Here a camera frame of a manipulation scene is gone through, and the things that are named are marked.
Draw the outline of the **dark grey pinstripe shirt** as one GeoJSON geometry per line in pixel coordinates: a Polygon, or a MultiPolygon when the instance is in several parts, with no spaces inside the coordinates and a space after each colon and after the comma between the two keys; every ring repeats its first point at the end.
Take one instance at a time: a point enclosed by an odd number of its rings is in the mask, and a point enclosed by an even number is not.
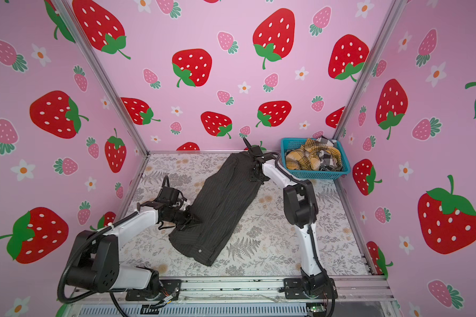
{"type": "Polygon", "coordinates": [[[190,206],[200,224],[177,227],[169,235],[178,252],[207,266],[216,261],[262,185],[250,180],[254,166],[250,154],[233,153],[206,179],[190,206]]]}

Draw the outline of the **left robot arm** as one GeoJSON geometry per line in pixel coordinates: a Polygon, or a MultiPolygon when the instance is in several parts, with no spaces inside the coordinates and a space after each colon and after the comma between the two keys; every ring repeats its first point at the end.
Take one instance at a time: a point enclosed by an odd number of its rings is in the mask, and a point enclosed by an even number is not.
{"type": "Polygon", "coordinates": [[[137,205],[134,212],[98,231],[79,233],[60,277],[57,296],[63,304],[72,304],[97,293],[139,291],[154,299],[161,293],[162,283],[154,269],[122,265],[120,249],[142,231],[154,225],[173,223],[190,229],[201,220],[189,207],[169,207],[164,203],[137,205]]]}

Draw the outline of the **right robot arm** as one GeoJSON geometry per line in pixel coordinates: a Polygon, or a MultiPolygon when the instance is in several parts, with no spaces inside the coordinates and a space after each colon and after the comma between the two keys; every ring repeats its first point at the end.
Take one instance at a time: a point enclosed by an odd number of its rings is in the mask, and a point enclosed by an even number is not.
{"type": "Polygon", "coordinates": [[[321,263],[316,239],[319,208],[313,184],[300,180],[280,166],[276,153],[267,153],[254,158],[252,180],[273,181],[283,190],[284,215],[296,231],[301,252],[301,288],[309,298],[326,295],[334,301],[337,292],[321,263]]]}

